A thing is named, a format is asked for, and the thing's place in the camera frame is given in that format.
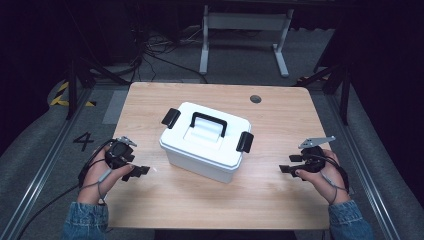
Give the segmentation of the grey metal stand frame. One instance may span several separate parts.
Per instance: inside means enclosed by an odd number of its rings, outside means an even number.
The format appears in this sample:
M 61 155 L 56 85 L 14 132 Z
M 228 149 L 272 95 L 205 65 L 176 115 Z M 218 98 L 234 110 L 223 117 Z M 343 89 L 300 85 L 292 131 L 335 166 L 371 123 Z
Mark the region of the grey metal stand frame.
M 202 49 L 199 73 L 205 75 L 208 71 L 209 31 L 217 30 L 254 30 L 279 31 L 279 41 L 272 45 L 272 50 L 283 78 L 289 76 L 289 71 L 283 56 L 283 46 L 293 18 L 293 9 L 284 14 L 253 14 L 253 13 L 221 13 L 210 12 L 209 6 L 204 6 L 202 21 Z

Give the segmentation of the metal floor rail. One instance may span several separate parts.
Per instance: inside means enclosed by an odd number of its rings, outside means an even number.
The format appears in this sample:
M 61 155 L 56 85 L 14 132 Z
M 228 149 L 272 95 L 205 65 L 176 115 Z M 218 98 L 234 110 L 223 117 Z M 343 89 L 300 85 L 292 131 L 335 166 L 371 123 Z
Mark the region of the metal floor rail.
M 79 93 L 69 120 L 67 108 L 50 107 L 0 157 L 0 240 L 17 239 L 91 94 Z
M 376 184 L 372 179 L 372 176 L 365 164 L 365 161 L 359 151 L 353 135 L 349 127 L 344 124 L 342 118 L 339 115 L 339 106 L 336 98 L 332 95 L 327 95 L 326 100 L 329 104 L 329 108 L 331 109 L 332 114 L 337 120 L 338 128 L 342 132 L 342 138 L 347 142 L 348 149 L 353 158 L 353 165 L 385 239 L 400 240 L 399 233 L 391 219 L 389 212 L 387 211 L 380 191 L 377 189 Z

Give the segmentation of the person's right hand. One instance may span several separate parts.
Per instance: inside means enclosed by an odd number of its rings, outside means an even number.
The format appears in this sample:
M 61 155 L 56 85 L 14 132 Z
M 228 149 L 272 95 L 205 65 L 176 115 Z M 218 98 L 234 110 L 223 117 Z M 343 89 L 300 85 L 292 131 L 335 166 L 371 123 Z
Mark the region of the person's right hand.
M 305 170 L 296 170 L 295 173 L 301 179 L 310 182 L 318 193 L 330 204 L 341 204 L 351 200 L 348 188 L 345 186 L 343 177 L 339 171 L 339 160 L 331 150 L 323 150 L 329 160 L 325 167 L 317 173 Z

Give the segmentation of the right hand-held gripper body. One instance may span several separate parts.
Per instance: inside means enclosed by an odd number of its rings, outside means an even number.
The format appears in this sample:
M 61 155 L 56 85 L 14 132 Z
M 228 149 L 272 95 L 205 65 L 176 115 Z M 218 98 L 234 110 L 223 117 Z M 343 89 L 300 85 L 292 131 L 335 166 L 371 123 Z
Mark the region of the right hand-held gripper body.
M 301 168 L 311 173 L 321 171 L 325 167 L 325 163 L 329 160 L 329 158 L 325 156 L 320 145 L 329 143 L 335 139 L 335 136 L 305 139 L 298 146 L 301 150 L 301 159 L 305 162 Z

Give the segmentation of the black lid handle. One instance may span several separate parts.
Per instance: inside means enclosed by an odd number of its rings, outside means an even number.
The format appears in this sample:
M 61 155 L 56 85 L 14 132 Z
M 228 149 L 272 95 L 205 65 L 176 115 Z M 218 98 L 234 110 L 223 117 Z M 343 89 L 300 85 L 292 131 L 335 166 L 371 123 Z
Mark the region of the black lid handle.
M 191 123 L 190 123 L 191 128 L 195 127 L 197 118 L 202 118 L 204 120 L 220 124 L 222 126 L 220 136 L 225 137 L 226 130 L 227 130 L 227 121 L 213 117 L 213 116 L 210 116 L 210 115 L 207 115 L 207 114 L 203 114 L 203 113 L 200 113 L 200 112 L 194 112 L 192 114 L 192 119 L 191 119 Z

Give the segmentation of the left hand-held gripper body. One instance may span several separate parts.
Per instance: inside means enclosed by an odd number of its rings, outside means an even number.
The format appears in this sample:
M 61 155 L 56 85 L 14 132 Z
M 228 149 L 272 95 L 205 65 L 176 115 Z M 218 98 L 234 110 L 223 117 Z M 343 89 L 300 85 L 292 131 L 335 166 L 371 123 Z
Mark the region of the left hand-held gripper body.
M 132 154 L 133 147 L 137 144 L 134 143 L 126 136 L 113 139 L 109 149 L 105 153 L 105 161 L 112 169 L 118 169 L 132 162 L 135 156 Z

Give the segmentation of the black box latch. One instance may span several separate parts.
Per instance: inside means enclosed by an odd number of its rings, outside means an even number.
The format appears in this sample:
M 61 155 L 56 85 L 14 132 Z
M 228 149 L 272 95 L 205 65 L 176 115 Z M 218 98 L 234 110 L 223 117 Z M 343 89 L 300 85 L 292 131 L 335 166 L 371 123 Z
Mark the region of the black box latch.
M 180 115 L 181 112 L 178 109 L 170 108 L 161 123 L 166 125 L 168 129 L 172 129 Z
M 250 132 L 243 131 L 240 135 L 236 150 L 238 152 L 249 153 L 253 143 L 254 135 Z

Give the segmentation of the black tripod stand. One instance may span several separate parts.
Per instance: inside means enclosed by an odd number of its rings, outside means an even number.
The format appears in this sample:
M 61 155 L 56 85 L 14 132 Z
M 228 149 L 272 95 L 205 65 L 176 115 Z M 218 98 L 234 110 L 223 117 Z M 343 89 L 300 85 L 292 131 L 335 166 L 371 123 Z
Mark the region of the black tripod stand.
M 348 124 L 347 112 L 350 94 L 351 75 L 348 66 L 338 64 L 327 67 L 310 77 L 301 77 L 294 84 L 294 87 L 306 87 L 313 82 L 327 77 L 326 83 L 322 87 L 322 91 L 327 95 L 334 95 L 338 88 L 341 88 L 341 96 L 339 103 L 339 115 L 344 125 Z
M 130 85 L 129 81 L 126 81 L 119 77 L 117 74 L 112 73 L 107 70 L 105 67 L 94 63 L 90 60 L 84 59 L 82 57 L 74 57 L 68 68 L 68 113 L 67 120 L 70 120 L 78 109 L 77 103 L 77 81 L 80 81 L 81 85 L 84 88 L 93 88 L 96 84 L 93 74 L 90 72 L 91 69 L 96 70 L 101 75 L 105 76 L 108 79 L 111 79 L 113 82 L 118 85 L 128 86 Z

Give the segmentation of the person's left hand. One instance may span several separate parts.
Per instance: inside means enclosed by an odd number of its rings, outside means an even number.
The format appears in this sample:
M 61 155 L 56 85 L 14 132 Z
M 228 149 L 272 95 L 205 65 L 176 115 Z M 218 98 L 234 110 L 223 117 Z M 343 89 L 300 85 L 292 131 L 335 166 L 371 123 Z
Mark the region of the person's left hand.
M 107 150 L 108 147 L 100 149 L 91 161 L 91 167 L 77 197 L 79 203 L 97 205 L 120 178 L 132 171 L 131 164 L 111 170 L 104 161 Z

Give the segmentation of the white plastic storage box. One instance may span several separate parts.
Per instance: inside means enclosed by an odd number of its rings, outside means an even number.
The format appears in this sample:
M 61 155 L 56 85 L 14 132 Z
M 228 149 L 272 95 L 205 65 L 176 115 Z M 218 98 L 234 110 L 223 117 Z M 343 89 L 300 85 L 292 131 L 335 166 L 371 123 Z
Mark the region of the white plastic storage box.
M 160 142 L 183 151 L 196 147 L 195 154 L 209 156 L 210 151 L 236 150 L 240 135 L 243 131 L 251 133 L 251 124 L 248 120 L 190 102 L 182 103 L 178 110 L 181 112 L 172 129 L 166 129 L 161 135 Z M 221 137 L 220 124 L 196 119 L 194 128 L 190 127 L 192 114 L 200 112 L 227 121 L 225 137 Z
M 160 142 L 166 152 L 168 161 L 182 169 L 222 183 L 230 183 L 234 173 L 239 169 L 243 152 L 233 150 L 211 150 L 209 156 L 194 153 L 196 147 L 183 151 Z

